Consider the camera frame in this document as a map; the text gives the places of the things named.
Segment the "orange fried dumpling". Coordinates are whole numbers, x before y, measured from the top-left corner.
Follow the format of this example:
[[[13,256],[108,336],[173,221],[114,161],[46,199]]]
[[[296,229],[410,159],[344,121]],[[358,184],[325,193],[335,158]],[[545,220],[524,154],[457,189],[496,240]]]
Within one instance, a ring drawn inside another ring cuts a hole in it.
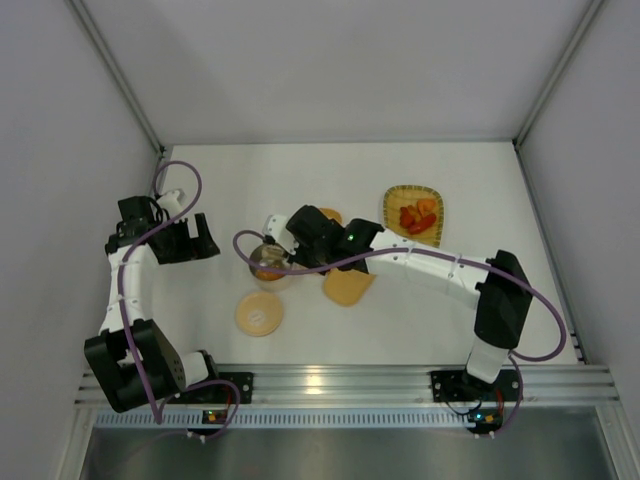
[[[416,208],[423,217],[433,212],[437,206],[438,202],[433,198],[422,198],[416,202]]]

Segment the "red chicken wing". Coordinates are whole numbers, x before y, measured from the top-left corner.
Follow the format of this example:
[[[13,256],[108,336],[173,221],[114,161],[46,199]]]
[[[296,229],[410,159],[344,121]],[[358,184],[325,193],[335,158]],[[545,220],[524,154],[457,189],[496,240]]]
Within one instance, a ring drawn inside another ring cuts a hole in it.
[[[413,205],[400,208],[400,225],[404,229],[409,229],[421,219],[420,213]]]

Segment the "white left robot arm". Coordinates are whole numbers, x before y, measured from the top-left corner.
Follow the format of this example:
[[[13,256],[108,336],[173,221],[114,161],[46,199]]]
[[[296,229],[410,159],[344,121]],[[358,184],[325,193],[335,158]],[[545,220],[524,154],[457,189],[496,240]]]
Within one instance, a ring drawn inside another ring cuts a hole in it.
[[[202,213],[197,234],[180,218],[185,194],[174,189],[119,201],[121,219],[105,252],[111,283],[104,321],[84,343],[85,358],[112,409],[126,412],[217,378],[209,353],[179,354],[153,319],[153,283],[161,265],[219,255]]]

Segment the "red sausage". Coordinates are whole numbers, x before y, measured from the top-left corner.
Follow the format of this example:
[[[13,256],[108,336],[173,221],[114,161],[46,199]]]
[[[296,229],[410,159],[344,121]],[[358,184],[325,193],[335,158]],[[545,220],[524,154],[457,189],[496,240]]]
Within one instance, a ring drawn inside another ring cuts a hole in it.
[[[437,216],[434,213],[421,218],[419,221],[415,221],[408,228],[408,233],[411,235],[418,235],[431,228],[437,221]]]

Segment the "sesame bread bun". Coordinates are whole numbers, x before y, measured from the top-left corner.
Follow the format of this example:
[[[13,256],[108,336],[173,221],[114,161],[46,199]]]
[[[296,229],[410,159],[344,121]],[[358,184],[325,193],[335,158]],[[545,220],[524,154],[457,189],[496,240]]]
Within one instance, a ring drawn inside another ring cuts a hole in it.
[[[255,272],[255,277],[257,279],[259,279],[260,281],[272,282],[272,281],[277,281],[277,280],[283,278],[284,275],[283,274],[274,273],[274,272],[269,272],[269,271],[266,271],[266,270],[257,270]]]

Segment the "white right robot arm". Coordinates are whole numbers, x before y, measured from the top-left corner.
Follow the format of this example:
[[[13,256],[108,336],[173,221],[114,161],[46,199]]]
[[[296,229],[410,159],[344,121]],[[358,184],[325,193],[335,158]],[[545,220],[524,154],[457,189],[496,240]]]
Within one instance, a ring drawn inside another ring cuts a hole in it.
[[[270,220],[267,227],[291,262],[316,273],[337,268],[399,277],[471,308],[474,340],[461,375],[469,388],[493,387],[508,354],[519,344],[533,295],[510,252],[500,250],[473,266],[372,221],[354,219],[342,226],[311,205],[291,217]]]

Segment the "white egg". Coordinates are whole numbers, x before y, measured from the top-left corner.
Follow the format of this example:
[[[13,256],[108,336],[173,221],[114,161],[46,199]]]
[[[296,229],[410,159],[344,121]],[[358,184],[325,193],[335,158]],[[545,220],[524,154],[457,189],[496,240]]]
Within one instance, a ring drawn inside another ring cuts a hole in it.
[[[261,263],[272,268],[282,268],[286,263],[286,256],[272,249],[265,249],[261,252]]]

